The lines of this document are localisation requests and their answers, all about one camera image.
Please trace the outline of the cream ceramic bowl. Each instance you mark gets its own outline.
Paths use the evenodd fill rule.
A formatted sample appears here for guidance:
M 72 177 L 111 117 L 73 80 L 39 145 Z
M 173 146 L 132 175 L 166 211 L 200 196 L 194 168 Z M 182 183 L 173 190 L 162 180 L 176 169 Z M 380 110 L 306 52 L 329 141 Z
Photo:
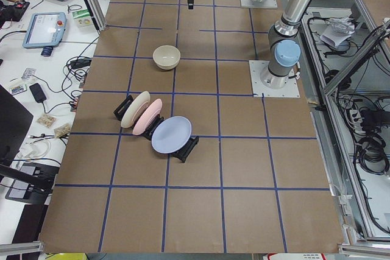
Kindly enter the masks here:
M 154 50 L 152 58 L 160 69 L 171 70 L 179 64 L 181 53 L 175 46 L 162 45 Z

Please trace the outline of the green white carton box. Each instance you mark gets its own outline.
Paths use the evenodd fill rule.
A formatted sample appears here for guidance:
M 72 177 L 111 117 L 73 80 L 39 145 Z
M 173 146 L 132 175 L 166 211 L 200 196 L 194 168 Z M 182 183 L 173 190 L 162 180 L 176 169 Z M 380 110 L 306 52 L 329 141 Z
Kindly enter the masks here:
M 72 12 L 72 17 L 77 27 L 93 25 L 93 21 L 87 9 Z

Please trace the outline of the cream plate in rack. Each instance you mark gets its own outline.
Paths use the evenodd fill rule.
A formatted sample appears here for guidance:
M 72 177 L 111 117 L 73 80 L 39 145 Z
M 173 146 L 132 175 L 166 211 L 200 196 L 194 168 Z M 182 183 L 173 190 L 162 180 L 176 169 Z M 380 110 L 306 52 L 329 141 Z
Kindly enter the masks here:
M 150 99 L 151 95 L 148 91 L 143 91 L 139 94 L 124 113 L 121 120 L 121 127 L 132 127 L 149 106 Z

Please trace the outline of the black power adapter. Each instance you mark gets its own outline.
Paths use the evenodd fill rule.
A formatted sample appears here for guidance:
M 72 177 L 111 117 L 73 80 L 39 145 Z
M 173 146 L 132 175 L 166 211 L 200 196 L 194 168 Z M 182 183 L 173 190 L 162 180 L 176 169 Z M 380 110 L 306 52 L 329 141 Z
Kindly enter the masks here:
M 90 66 L 91 58 L 77 58 L 75 60 L 70 61 L 69 65 L 71 69 L 77 70 L 87 66 Z

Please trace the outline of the pink plate in rack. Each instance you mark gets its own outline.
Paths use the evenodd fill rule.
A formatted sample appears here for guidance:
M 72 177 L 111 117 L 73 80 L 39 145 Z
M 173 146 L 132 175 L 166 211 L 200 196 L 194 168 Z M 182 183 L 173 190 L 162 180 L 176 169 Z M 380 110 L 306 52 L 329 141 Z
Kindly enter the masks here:
M 150 126 L 154 118 L 156 118 L 162 109 L 163 103 L 161 99 L 153 101 L 140 116 L 135 126 L 133 127 L 133 135 L 141 135 Z

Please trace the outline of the light blue plate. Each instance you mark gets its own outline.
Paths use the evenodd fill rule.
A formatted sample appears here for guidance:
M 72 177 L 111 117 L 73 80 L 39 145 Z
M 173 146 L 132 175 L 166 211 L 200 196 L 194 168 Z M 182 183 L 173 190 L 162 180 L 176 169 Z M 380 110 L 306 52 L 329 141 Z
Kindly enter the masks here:
M 153 132 L 152 148 L 163 154 L 181 149 L 191 136 L 192 125 L 183 116 L 173 116 L 164 120 Z

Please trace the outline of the teach pendant near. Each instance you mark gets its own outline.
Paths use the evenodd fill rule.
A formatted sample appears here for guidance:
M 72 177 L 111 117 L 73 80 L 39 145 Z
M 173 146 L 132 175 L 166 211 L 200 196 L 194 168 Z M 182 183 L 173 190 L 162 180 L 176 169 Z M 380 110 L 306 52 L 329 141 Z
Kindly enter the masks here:
M 34 13 L 23 41 L 23 48 L 57 47 L 62 41 L 67 18 L 63 12 Z

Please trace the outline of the crumpled white paper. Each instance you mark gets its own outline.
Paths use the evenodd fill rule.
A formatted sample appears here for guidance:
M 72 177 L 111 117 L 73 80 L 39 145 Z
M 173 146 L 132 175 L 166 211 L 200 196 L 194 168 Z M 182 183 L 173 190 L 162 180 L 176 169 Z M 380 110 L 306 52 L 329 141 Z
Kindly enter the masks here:
M 338 47 L 355 33 L 355 25 L 348 16 L 329 18 L 328 26 L 320 35 L 320 40 L 331 47 Z

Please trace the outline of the black plate rack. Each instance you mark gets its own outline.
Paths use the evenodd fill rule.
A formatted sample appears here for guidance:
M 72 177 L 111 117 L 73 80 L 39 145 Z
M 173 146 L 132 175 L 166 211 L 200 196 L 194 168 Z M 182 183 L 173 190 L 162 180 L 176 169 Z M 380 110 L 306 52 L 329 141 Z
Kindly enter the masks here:
M 132 96 L 127 96 L 118 106 L 117 108 L 113 111 L 113 114 L 115 115 L 116 119 L 119 120 L 121 122 L 122 120 L 122 117 L 124 116 L 124 113 L 126 112 L 126 110 L 128 109 L 128 107 L 130 106 L 130 104 L 133 102 L 135 98 L 133 98 Z M 154 118 L 154 120 L 152 121 L 152 123 L 150 124 L 150 126 L 148 126 L 148 128 L 145 130 L 144 133 L 142 133 L 141 135 L 136 135 L 136 136 L 143 136 L 145 137 L 146 139 L 148 140 L 152 140 L 152 135 L 153 135 L 153 132 L 155 131 L 155 129 L 164 121 L 166 120 L 163 116 L 161 116 L 160 114 Z M 170 155 L 170 156 L 173 156 L 177 159 L 179 159 L 181 162 L 185 162 L 186 159 L 188 158 L 188 155 L 192 152 L 192 150 L 194 149 L 194 147 L 197 145 L 197 143 L 199 142 L 199 137 L 198 136 L 195 136 L 195 137 L 192 137 L 190 136 L 188 142 L 179 150 L 173 152 L 173 153 L 168 153 L 167 155 Z

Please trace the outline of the black phone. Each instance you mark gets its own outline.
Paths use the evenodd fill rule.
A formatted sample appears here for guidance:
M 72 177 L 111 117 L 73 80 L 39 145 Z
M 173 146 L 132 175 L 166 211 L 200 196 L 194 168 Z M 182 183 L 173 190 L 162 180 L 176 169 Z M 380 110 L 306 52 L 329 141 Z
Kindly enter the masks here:
M 44 91 L 39 83 L 34 83 L 34 84 L 30 85 L 29 89 L 33 95 L 34 100 L 37 103 L 43 103 L 47 99 L 47 97 L 46 97 L 46 95 L 45 95 L 45 93 L 44 93 Z

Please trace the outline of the black monitor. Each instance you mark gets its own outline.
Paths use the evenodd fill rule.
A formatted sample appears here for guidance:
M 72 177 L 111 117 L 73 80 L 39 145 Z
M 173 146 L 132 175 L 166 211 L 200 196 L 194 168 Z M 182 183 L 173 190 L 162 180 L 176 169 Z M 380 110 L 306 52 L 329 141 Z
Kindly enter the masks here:
M 10 166 L 30 129 L 33 115 L 1 86 L 1 164 Z

